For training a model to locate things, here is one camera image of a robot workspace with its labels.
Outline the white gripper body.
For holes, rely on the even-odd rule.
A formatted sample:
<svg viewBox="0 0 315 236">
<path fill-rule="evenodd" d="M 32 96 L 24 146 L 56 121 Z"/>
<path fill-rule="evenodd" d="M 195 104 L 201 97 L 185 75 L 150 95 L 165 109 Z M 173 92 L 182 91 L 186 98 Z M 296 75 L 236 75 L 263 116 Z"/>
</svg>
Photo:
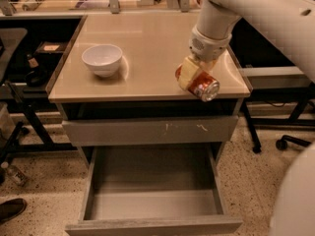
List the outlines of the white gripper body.
<svg viewBox="0 0 315 236">
<path fill-rule="evenodd" d="M 230 33 L 222 39 L 214 39 L 204 36 L 197 27 L 193 27 L 189 39 L 189 49 L 197 59 L 209 63 L 217 60 L 225 52 L 230 40 Z"/>
</svg>

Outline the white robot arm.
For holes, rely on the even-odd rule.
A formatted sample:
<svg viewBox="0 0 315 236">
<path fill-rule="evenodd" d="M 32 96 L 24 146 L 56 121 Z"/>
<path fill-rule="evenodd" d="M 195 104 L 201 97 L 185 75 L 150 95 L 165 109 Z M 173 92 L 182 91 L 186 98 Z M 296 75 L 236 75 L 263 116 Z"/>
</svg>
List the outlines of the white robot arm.
<svg viewBox="0 0 315 236">
<path fill-rule="evenodd" d="M 204 0 L 189 40 L 191 54 L 176 71 L 188 90 L 225 51 L 234 24 L 244 18 L 315 80 L 313 0 Z M 283 177 L 269 236 L 315 236 L 315 143 L 297 156 Z"/>
</svg>

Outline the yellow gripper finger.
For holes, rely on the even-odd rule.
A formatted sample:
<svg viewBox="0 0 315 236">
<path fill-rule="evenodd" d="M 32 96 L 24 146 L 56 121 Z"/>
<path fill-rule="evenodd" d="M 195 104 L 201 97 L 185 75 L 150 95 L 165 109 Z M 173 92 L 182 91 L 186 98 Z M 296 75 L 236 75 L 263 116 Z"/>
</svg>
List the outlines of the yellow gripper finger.
<svg viewBox="0 0 315 236">
<path fill-rule="evenodd" d="M 194 78 L 202 71 L 201 62 L 193 56 L 187 56 L 176 70 L 176 77 L 182 89 L 188 89 Z"/>
<path fill-rule="evenodd" d="M 217 64 L 217 60 L 210 61 L 209 63 L 205 63 L 203 65 L 203 70 L 205 72 L 211 72 Z"/>
</svg>

